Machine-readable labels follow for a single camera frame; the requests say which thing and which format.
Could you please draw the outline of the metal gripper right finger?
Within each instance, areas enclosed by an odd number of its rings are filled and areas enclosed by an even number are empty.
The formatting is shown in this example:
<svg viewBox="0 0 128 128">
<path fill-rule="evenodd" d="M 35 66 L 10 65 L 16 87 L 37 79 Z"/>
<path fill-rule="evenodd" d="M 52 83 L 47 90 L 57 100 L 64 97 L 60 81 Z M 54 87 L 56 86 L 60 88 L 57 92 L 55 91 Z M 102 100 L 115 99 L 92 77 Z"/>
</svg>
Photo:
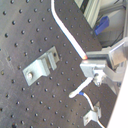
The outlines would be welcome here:
<svg viewBox="0 0 128 128">
<path fill-rule="evenodd" d="M 87 52 L 87 57 L 89 59 L 105 59 L 105 60 L 109 60 L 109 51 L 108 50 L 89 51 L 89 52 Z"/>
</svg>

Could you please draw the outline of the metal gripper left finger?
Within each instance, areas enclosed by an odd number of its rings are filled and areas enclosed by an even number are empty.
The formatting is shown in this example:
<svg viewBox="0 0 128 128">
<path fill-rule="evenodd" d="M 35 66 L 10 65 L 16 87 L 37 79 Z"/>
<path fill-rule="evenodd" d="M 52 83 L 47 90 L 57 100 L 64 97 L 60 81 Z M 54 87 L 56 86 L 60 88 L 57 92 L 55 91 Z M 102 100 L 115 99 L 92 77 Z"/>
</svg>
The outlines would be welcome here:
<svg viewBox="0 0 128 128">
<path fill-rule="evenodd" d="M 105 62 L 82 62 L 80 68 L 86 78 L 91 77 L 96 86 L 100 86 L 106 77 Z"/>
</svg>

